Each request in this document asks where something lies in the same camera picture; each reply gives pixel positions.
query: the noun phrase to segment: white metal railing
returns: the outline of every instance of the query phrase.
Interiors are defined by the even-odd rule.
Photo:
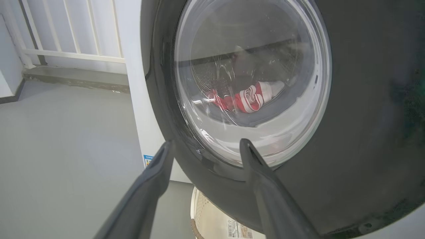
[[[55,47],[56,47],[55,51],[43,49],[43,46],[41,44],[41,40],[40,40],[40,37],[38,35],[38,31],[37,31],[37,28],[35,26],[34,19],[32,17],[31,10],[30,10],[30,7],[28,5],[27,0],[22,0],[22,3],[23,3],[23,7],[24,7],[25,13],[26,13],[27,18],[28,18],[29,25],[31,27],[30,31],[32,31],[32,34],[33,34],[34,39],[35,39],[36,48],[38,48],[38,49],[30,49],[30,48],[26,47],[25,42],[22,38],[22,34],[21,34],[21,32],[18,28],[16,16],[14,15],[14,13],[12,11],[11,4],[9,2],[10,0],[3,0],[3,1],[5,3],[5,8],[6,8],[6,16],[5,17],[7,18],[9,25],[10,25],[10,28],[11,28],[12,39],[14,40],[15,45],[19,48],[18,54],[20,55],[25,67],[27,67],[27,68],[34,67],[32,62],[31,62],[30,57],[28,56],[28,54],[29,55],[33,54],[33,55],[53,56],[53,57],[68,57],[68,58],[85,59],[85,60],[98,60],[98,61],[106,61],[106,62],[114,62],[114,63],[125,63],[125,59],[124,59],[123,54],[122,54],[121,40],[120,40],[120,37],[119,37],[119,29],[118,29],[118,20],[117,20],[117,17],[116,17],[115,0],[110,0],[110,1],[111,1],[112,13],[113,13],[114,23],[115,23],[115,33],[116,33],[116,40],[117,40],[118,48],[119,48],[119,57],[102,55],[102,51],[101,51],[100,45],[99,45],[99,36],[97,34],[96,24],[94,22],[93,6],[92,6],[91,0],[86,0],[86,3],[87,3],[88,15],[89,15],[89,19],[90,19],[91,32],[93,34],[94,45],[96,47],[96,54],[81,53],[81,50],[80,50],[80,47],[79,47],[79,44],[78,44],[78,40],[77,40],[76,35],[75,35],[75,28],[74,28],[74,25],[73,25],[73,22],[72,22],[72,19],[70,17],[69,10],[68,10],[69,9],[68,0],[63,0],[63,4],[64,4],[64,7],[65,7],[66,16],[68,18],[69,28],[71,30],[72,40],[74,41],[74,47],[75,47],[76,52],[62,51],[60,41],[59,41],[56,29],[55,29],[54,24],[53,24],[51,11],[50,11],[50,8],[47,4],[47,0],[42,0],[42,2],[43,2],[43,6],[44,6],[44,13],[46,14],[46,17],[47,17],[47,23],[48,23],[51,35],[53,37]]]

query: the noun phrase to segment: white plastic basket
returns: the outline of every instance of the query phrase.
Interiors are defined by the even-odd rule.
[[[213,205],[197,188],[190,204],[193,233],[197,239],[265,239],[266,236],[243,226]]]

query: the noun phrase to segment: basket handle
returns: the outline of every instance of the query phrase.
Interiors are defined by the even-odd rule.
[[[195,234],[196,238],[204,239],[204,237],[201,236],[198,229],[196,228],[196,223],[195,223],[195,220],[193,218],[190,220],[190,224],[192,225],[192,231],[193,231],[193,234]]]

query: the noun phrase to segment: washing machine door glass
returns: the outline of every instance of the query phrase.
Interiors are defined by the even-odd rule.
[[[310,139],[331,85],[318,12],[297,0],[189,0],[175,44],[179,106],[202,145],[241,166],[250,139],[278,165]]]

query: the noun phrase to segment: laundry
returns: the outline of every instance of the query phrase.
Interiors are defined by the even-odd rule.
[[[238,109],[244,113],[253,113],[270,102],[284,88],[285,83],[281,81],[257,82],[248,89],[235,94],[234,97],[225,96],[221,98],[214,89],[207,93],[207,97],[209,102],[213,102],[221,110],[233,111]]]

